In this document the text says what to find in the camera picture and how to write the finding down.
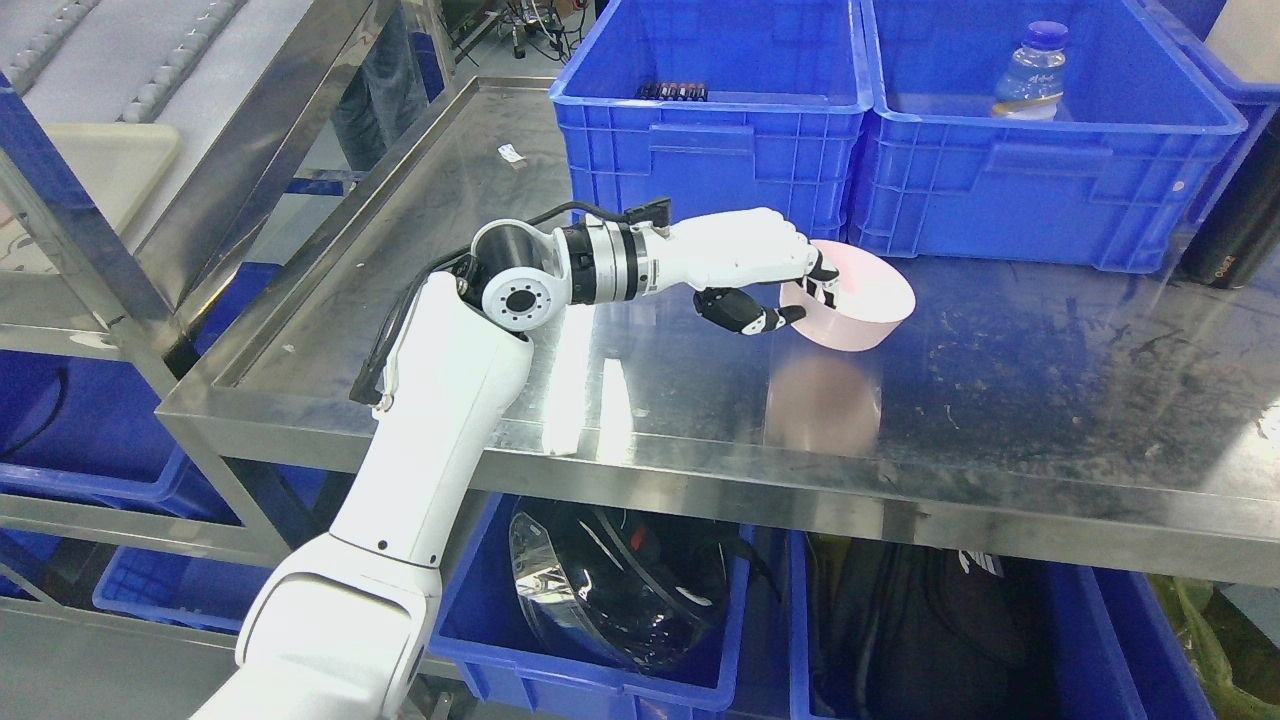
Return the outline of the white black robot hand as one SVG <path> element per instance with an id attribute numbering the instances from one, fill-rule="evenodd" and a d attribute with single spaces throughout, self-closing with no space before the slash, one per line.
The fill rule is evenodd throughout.
<path id="1" fill-rule="evenodd" d="M 769 208 L 694 217 L 648 234 L 645 245 L 645 293 L 686 284 L 699 316 L 737 334 L 772 332 L 806 316 L 800 305 L 762 306 L 745 292 L 751 284 L 792 283 L 824 306 L 836 306 L 838 269 Z"/>

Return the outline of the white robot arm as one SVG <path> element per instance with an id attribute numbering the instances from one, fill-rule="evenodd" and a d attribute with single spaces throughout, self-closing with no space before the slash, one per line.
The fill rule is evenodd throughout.
<path id="1" fill-rule="evenodd" d="M 541 223 L 577 210 L 580 222 Z M 527 333 L 566 307 L 655 283 L 671 200 L 613 213 L 566 202 L 485 224 L 410 282 L 349 397 L 376 429 L 330 527 L 285 557 L 197 719 L 392 719 L 442 603 L 442 560 L 472 474 L 525 387 Z"/>

